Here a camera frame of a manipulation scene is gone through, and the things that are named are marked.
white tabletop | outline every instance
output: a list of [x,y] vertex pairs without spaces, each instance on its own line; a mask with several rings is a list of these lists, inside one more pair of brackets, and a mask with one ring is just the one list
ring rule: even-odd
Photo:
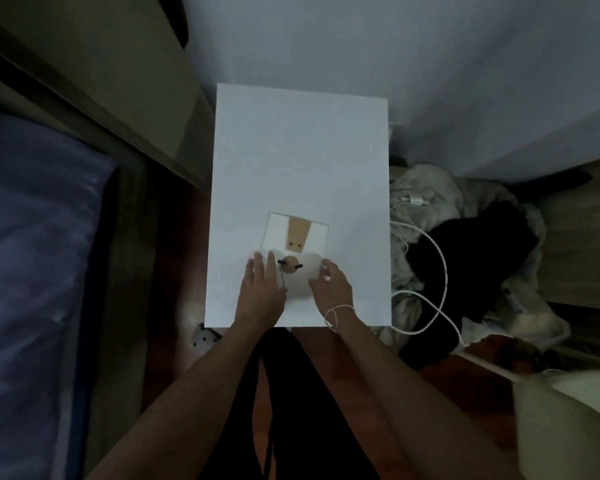
[[[218,84],[205,325],[233,322],[244,265],[270,212],[329,226],[325,257],[358,316],[391,323],[385,99]],[[311,298],[279,326],[323,326]]]

reddish brown floor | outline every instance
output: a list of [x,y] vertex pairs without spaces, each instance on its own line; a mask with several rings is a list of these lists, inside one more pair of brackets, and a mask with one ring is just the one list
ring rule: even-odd
[[[163,185],[158,254],[144,384],[147,407],[196,355],[191,331],[204,315],[210,199],[177,177]],[[295,329],[316,369],[336,398],[369,459],[384,479],[418,478],[405,460],[340,338],[325,328]],[[492,362],[510,339],[490,337],[470,352]],[[516,448],[511,384],[465,361],[449,357],[426,367],[423,377],[465,411],[504,450]],[[253,425],[256,450],[264,457],[271,405],[261,367]]]

cabinet door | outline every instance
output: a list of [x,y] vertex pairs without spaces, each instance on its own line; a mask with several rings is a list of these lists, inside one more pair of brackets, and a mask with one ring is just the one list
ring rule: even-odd
[[206,181],[213,111],[158,0],[0,0],[0,56],[181,177]]

bracelet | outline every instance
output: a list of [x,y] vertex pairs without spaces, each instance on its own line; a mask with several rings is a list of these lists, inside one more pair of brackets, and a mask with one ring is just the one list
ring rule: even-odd
[[[348,308],[351,308],[354,312],[356,311],[356,309],[351,306],[351,305],[338,305],[338,306],[334,306],[332,309],[328,310],[327,313],[324,314],[324,322],[327,323],[327,326],[329,327],[329,329],[331,329],[332,332],[337,333],[338,331],[336,330],[338,327],[338,314],[336,313],[336,309],[337,308],[342,308],[343,306],[346,306]],[[336,326],[334,327],[332,324],[330,324],[327,320],[327,317],[329,316],[329,314],[333,312],[334,315],[336,315]]]

leg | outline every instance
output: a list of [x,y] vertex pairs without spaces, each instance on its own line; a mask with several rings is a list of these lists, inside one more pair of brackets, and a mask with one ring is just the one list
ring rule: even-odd
[[262,480],[253,444],[253,404],[258,384],[259,359],[256,350],[244,368],[223,432],[199,479]]
[[258,349],[269,379],[278,478],[379,478],[300,342],[277,328]]

